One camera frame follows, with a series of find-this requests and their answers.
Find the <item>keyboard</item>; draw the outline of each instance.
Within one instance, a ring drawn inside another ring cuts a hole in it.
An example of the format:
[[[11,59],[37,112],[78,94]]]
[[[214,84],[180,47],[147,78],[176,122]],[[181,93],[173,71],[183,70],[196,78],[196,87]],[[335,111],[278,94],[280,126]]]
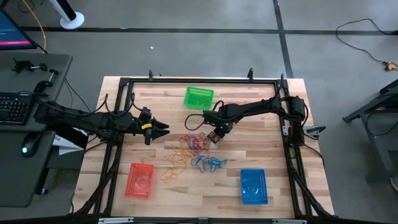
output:
[[[25,125],[32,110],[30,93],[0,92],[0,125]]]

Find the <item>gray floor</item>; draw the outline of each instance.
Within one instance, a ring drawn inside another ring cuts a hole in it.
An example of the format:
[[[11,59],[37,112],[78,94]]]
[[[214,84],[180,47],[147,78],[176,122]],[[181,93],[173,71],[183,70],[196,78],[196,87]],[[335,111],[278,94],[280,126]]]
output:
[[[37,26],[29,14],[18,12],[16,2],[6,11],[22,26]],[[84,13],[84,27],[276,29],[272,0],[70,0]],[[371,18],[383,30],[398,29],[398,2],[385,0],[280,0],[285,29],[335,30],[345,22]],[[58,27],[58,16],[49,3],[36,6],[44,26]],[[112,17],[104,17],[106,12]],[[368,23],[346,30],[374,30]],[[40,32],[29,32],[42,43]],[[71,54],[69,81],[87,101],[96,105],[105,75],[243,77],[250,67],[256,77],[285,73],[278,34],[173,34],[47,32],[47,50]],[[369,50],[376,58],[398,62],[398,38],[382,35],[344,36],[346,41]],[[340,43],[334,35],[287,35],[295,78],[304,78],[313,117],[327,129],[320,140],[326,176],[335,213],[343,218],[398,222],[398,193],[388,181],[366,183],[364,176],[379,168],[366,133],[358,121],[341,118],[376,96],[398,78],[385,72],[366,54]],[[69,104],[63,90],[59,103]],[[84,109],[75,97],[76,108]],[[51,192],[35,197],[25,209],[0,208],[0,218],[64,215],[76,184],[77,172],[50,175]]]

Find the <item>wooden tabletop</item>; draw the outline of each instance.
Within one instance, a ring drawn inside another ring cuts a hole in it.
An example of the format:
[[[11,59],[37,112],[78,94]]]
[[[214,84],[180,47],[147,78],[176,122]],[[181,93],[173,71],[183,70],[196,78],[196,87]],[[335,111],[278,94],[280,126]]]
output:
[[[108,103],[114,107],[120,77],[104,77],[98,105],[105,94]],[[288,80],[290,95],[305,100],[310,114],[307,124],[313,124],[304,80]],[[209,133],[214,128],[203,125],[197,131],[184,127],[185,118],[192,113],[201,113],[185,107],[183,100],[186,83],[135,83],[136,105],[146,106],[159,121],[170,125],[170,134],[144,144],[142,136],[126,134],[124,137],[121,163],[114,195],[112,216],[131,217],[211,217],[211,218],[293,218],[292,199],[287,177],[284,148],[280,133],[279,119],[275,114],[260,114],[242,119],[234,125],[217,145],[210,146],[211,156],[228,162],[216,172],[201,173],[195,167],[185,169],[177,179],[166,183],[160,179],[172,163],[169,155],[179,145],[180,136]],[[274,96],[274,87],[265,84],[195,84],[199,88],[214,90],[213,104],[218,100],[225,103],[251,103]],[[131,113],[138,116],[139,111]],[[188,125],[193,128],[203,118],[193,117]],[[87,147],[97,144],[91,142]],[[315,140],[306,138],[309,146],[319,150]],[[73,203],[79,209],[93,193],[100,179],[105,145],[87,152],[81,166]],[[306,147],[301,147],[308,188],[323,205],[333,213],[328,183],[320,157]],[[127,175],[132,162],[155,165],[154,183],[148,199],[125,197]],[[260,168],[266,172],[269,203],[267,205],[243,205],[241,198],[240,170]],[[302,211],[302,194],[298,190]],[[107,193],[103,196],[103,210]]]

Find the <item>gray desk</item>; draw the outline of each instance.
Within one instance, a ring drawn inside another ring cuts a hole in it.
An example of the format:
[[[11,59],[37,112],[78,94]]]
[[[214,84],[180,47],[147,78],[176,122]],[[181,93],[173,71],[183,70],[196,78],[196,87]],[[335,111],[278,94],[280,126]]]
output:
[[[50,77],[49,73],[42,71],[9,73],[14,68],[13,57],[17,60],[30,60],[34,65],[43,62],[60,71],[60,75],[53,80],[53,87],[45,91],[50,100],[57,99],[63,79],[72,62],[71,56],[0,52],[0,91],[33,91],[39,81],[48,80]],[[43,184],[43,175],[46,175],[47,161],[55,133],[44,132],[36,154],[31,158],[24,158],[21,156],[23,138],[31,128],[45,128],[43,124],[36,124],[33,119],[28,125],[30,128],[27,126],[25,130],[16,128],[13,131],[0,127],[0,207],[27,207],[37,189],[42,187],[40,185]]]

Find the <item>computer monitor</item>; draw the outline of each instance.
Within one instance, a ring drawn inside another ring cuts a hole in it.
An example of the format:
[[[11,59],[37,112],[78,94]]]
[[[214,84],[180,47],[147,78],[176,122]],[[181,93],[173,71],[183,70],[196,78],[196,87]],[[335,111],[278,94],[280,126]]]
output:
[[[0,50],[36,49],[36,44],[0,9]]]

